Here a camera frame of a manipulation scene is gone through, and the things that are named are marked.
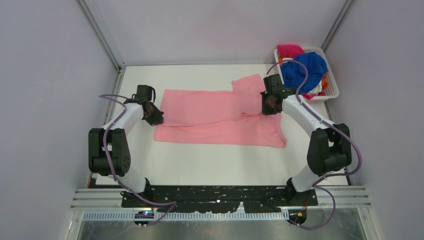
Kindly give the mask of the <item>pink t shirt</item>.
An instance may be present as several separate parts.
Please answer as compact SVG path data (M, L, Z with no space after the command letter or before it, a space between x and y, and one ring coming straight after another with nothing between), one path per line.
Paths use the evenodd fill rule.
M262 114L262 77L254 74L231 84L232 90L166 89L160 105L164 122L154 140L285 148L281 114Z

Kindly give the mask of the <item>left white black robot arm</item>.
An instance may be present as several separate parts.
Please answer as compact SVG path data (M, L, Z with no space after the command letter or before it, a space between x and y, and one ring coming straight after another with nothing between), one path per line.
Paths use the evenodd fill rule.
M131 97L103 94L101 98L115 102L122 111L100 128L88 133L88 167L92 173L110 177L127 192L141 207L153 202L150 181L131 167L132 159L127 136L134 126L145 121L150 126L161 125L164 113L155 106L156 91L149 85L138 85Z

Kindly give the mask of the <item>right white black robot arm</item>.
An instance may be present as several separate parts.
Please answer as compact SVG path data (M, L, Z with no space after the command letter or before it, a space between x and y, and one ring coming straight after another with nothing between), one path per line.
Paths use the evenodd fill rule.
M306 166L287 180L285 198L291 205L299 205L306 193L326 175L338 172L352 163L349 128L335 124L314 110L298 95L295 88L283 85L278 74L264 77L261 92L262 114L285 113L295 120L309 136Z

